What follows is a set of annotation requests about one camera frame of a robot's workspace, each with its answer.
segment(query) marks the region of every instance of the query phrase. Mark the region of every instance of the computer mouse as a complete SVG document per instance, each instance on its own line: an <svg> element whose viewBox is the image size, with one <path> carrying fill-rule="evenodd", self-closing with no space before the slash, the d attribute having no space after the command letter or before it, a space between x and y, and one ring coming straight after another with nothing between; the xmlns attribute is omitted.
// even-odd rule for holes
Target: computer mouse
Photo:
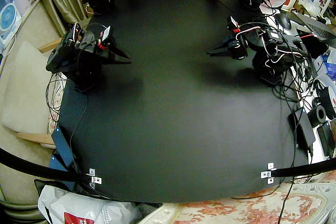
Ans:
<svg viewBox="0 0 336 224"><path fill-rule="evenodd" d="M290 30L292 29L292 24L290 23L290 19L287 18L286 14L278 13L274 15L275 22L282 26L284 29Z"/></svg>

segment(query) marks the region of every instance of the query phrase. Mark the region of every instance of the metal bracket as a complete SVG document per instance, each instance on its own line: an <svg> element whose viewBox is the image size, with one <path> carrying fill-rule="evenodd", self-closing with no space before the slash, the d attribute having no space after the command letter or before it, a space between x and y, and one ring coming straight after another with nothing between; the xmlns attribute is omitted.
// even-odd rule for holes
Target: metal bracket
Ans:
<svg viewBox="0 0 336 224"><path fill-rule="evenodd" d="M99 184L101 185L102 179L100 177L96 177L96 170L90 168L89 174L87 174L89 176L91 176L91 183L90 186L94 189L95 188L95 184Z"/></svg>
<svg viewBox="0 0 336 224"><path fill-rule="evenodd" d="M274 168L274 163L268 163L267 169L267 171L261 172L260 177L267 178L267 184L270 185L274 183L274 178L271 176L271 171L276 170L276 168Z"/></svg>
<svg viewBox="0 0 336 224"><path fill-rule="evenodd" d="M91 177L91 183L101 185L101 178L100 177Z"/></svg>
<svg viewBox="0 0 336 224"><path fill-rule="evenodd" d="M90 172L89 172L90 176L95 176L96 175L96 170L90 168Z"/></svg>

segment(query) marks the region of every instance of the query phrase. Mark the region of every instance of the red wire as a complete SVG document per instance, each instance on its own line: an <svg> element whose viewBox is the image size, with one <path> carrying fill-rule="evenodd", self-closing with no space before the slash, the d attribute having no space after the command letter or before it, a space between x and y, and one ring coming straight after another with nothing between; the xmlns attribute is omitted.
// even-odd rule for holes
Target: red wire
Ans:
<svg viewBox="0 0 336 224"><path fill-rule="evenodd" d="M306 37L310 37L310 36L315 36L315 34L304 35L304 36L300 37L300 39L303 39L303 38L306 38Z"/></svg>

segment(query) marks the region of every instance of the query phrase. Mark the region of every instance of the black tabletop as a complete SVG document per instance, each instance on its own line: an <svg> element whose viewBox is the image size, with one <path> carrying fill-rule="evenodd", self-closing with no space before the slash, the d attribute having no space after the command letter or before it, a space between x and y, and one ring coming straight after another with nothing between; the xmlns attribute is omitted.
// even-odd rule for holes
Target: black tabletop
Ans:
<svg viewBox="0 0 336 224"><path fill-rule="evenodd" d="M270 162L291 165L290 110L256 79L253 57L206 54L228 35L227 16L248 12L237 0L123 0L92 19L114 26L132 57L103 66L73 137L82 170L102 178L98 191L126 201L219 199L268 187L260 172ZM73 88L68 81L59 120L68 136L87 102ZM296 151L296 165L307 160Z"/></svg>

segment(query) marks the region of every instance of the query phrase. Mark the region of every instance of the white plastic bag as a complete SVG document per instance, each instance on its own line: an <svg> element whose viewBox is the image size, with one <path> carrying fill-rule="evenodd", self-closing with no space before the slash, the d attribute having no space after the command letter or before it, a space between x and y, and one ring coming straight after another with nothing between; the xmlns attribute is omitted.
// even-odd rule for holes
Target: white plastic bag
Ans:
<svg viewBox="0 0 336 224"><path fill-rule="evenodd" d="M132 203L94 199L48 185L37 206L52 224L130 224L141 216Z"/></svg>

